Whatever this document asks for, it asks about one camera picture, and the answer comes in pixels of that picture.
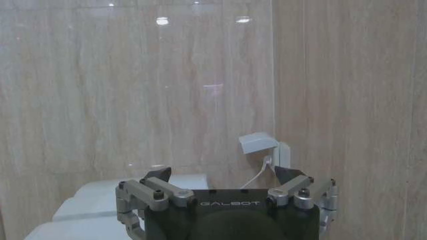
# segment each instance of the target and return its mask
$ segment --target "white cable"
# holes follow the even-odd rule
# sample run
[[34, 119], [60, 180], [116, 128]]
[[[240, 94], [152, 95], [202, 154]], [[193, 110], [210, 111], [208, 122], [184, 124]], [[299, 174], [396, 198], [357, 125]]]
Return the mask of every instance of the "white cable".
[[258, 173], [254, 175], [254, 177], [240, 187], [240, 189], [244, 189], [254, 180], [256, 178], [261, 175], [261, 173], [265, 171], [266, 165], [270, 166], [272, 163], [272, 157], [270, 156], [265, 156], [262, 161], [261, 161], [261, 167], [260, 167], [260, 171]]

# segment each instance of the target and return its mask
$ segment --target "screw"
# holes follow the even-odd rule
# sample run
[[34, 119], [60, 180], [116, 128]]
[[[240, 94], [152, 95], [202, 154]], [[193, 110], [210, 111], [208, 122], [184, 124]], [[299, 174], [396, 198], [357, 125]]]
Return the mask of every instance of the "screw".
[[301, 190], [299, 190], [297, 195], [303, 198], [308, 198], [309, 197], [309, 190], [307, 188], [303, 188]]
[[118, 182], [118, 189], [121, 189], [121, 190], [122, 190], [124, 185], [125, 185], [125, 181]]
[[153, 200], [161, 200], [164, 196], [165, 196], [165, 193], [160, 189], [153, 191], [153, 194], [152, 194]]

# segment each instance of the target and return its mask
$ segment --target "metal bracket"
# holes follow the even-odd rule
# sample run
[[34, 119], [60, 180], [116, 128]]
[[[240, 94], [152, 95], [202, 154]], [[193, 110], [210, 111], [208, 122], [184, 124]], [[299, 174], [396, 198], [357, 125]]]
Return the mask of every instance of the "metal bracket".
[[145, 240], [145, 232], [140, 226], [138, 216], [144, 218], [144, 209], [160, 212], [168, 209], [169, 199], [181, 208], [194, 202], [194, 193], [182, 189], [156, 177], [122, 181], [114, 188], [117, 220], [125, 225], [128, 236], [133, 240]]
[[152, 189], [161, 190], [177, 207], [185, 208], [194, 203], [196, 198], [192, 190], [178, 188], [156, 177], [142, 179], [141, 183]]
[[285, 206], [289, 201], [289, 197], [293, 196], [294, 192], [305, 188], [311, 184], [311, 178], [304, 175], [299, 175], [285, 184], [278, 187], [268, 189], [266, 199], [274, 203], [276, 207]]

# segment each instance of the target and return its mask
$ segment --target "silver gripper arm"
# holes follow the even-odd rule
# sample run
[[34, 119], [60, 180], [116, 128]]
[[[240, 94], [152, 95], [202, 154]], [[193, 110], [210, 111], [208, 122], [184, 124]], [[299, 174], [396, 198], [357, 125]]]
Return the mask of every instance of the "silver gripper arm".
[[328, 230], [331, 222], [336, 218], [339, 188], [333, 179], [316, 180], [312, 177], [299, 175], [280, 187], [268, 189], [269, 204], [282, 207], [293, 196], [293, 205], [303, 210], [312, 209], [317, 205], [320, 209], [319, 234]]
[[122, 181], [114, 188], [117, 220], [125, 225], [130, 239], [145, 240], [145, 232], [140, 226], [138, 217], [144, 219], [144, 209], [154, 212], [169, 207], [169, 200], [181, 208], [194, 203], [194, 193], [181, 189], [156, 177]]

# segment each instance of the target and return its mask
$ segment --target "marble wall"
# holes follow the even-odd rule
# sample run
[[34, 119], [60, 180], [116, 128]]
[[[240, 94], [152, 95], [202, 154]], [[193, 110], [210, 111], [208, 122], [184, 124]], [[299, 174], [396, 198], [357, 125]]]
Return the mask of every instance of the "marble wall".
[[274, 133], [270, 12], [269, 0], [0, 0], [8, 240], [86, 182], [160, 165], [217, 188], [252, 177], [237, 137]]
[[340, 186], [331, 240], [427, 239], [427, 1], [273, 0], [276, 137]]

